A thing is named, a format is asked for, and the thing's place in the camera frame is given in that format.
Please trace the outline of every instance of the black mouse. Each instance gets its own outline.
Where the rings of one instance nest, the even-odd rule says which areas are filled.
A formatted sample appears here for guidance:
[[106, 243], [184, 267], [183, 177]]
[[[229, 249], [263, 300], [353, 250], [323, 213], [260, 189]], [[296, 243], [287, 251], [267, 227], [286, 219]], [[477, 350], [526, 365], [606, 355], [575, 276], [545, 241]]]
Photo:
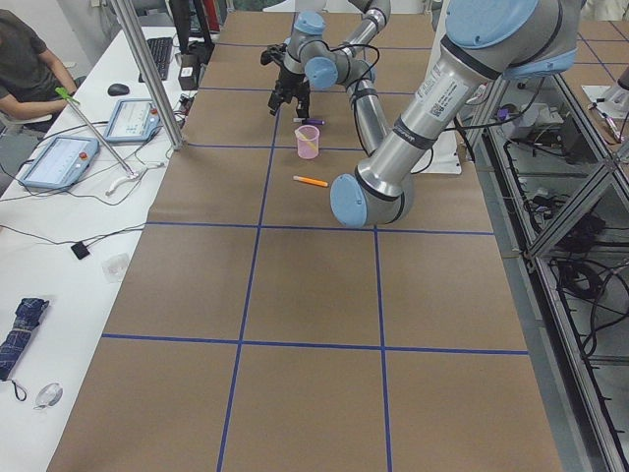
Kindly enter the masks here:
[[112, 84], [107, 89], [107, 93], [110, 96], [126, 95], [127, 93], [129, 93], [129, 87], [125, 86], [124, 84]]

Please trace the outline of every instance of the cup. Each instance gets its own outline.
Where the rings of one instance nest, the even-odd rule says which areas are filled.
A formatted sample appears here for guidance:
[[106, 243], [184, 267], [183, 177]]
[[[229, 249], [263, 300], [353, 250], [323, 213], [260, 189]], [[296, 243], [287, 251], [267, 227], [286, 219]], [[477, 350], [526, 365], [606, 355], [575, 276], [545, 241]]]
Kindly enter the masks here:
[[318, 156], [318, 128], [303, 125], [295, 130], [297, 137], [297, 155], [302, 159], [313, 159]]

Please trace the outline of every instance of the person's arm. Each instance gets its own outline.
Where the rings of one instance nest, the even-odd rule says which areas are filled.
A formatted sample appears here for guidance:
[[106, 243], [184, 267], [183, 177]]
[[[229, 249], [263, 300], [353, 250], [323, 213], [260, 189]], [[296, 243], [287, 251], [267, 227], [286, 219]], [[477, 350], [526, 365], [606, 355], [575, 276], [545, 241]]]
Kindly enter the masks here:
[[66, 100], [19, 102], [11, 94], [0, 98], [0, 110], [18, 120], [29, 120], [47, 114], [59, 113], [65, 106]]
[[39, 60], [43, 62], [48, 69], [54, 74], [61, 85], [68, 91], [68, 93], [74, 93], [77, 91], [75, 80], [72, 78], [66, 66], [63, 62], [53, 54], [50, 49], [46, 49], [38, 55]]

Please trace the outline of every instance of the umbrella strap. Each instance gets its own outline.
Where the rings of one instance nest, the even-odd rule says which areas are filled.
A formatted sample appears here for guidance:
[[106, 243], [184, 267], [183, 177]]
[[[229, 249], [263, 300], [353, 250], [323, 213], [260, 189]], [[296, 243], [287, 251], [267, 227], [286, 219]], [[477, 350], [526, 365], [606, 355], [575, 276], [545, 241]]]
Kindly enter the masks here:
[[18, 400], [20, 401], [25, 401], [27, 399], [26, 389], [13, 379], [9, 379], [9, 381], [11, 381], [11, 384], [13, 384], [13, 390], [16, 393], [16, 398], [18, 398]]

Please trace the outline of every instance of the person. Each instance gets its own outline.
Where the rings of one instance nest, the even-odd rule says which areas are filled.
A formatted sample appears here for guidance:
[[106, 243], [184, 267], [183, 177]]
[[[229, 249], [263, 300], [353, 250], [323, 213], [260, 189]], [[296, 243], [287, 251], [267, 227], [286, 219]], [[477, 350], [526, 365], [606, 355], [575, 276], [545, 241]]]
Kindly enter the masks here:
[[629, 0], [587, 0], [581, 10], [583, 20], [629, 20]]
[[38, 123], [46, 131], [66, 106], [55, 89], [70, 94], [77, 84], [63, 62], [37, 33], [8, 10], [0, 9], [0, 111], [19, 120], [52, 114]]

